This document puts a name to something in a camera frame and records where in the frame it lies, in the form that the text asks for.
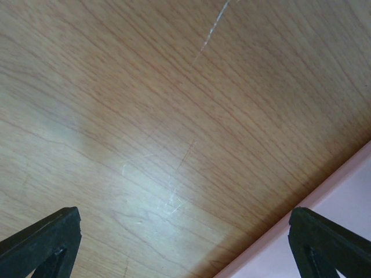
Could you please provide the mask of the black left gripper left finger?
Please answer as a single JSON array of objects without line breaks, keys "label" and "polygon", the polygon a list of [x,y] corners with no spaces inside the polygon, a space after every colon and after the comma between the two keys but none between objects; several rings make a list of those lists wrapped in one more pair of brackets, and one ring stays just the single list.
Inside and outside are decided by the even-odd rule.
[{"label": "black left gripper left finger", "polygon": [[70,277],[81,242],[77,207],[65,207],[1,241],[1,277]]}]

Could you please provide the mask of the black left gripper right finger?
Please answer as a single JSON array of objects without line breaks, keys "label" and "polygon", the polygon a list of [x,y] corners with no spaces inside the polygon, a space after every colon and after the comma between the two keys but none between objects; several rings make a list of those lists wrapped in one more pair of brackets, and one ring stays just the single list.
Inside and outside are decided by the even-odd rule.
[{"label": "black left gripper right finger", "polygon": [[301,277],[370,277],[370,241],[305,208],[292,210],[288,241]]}]

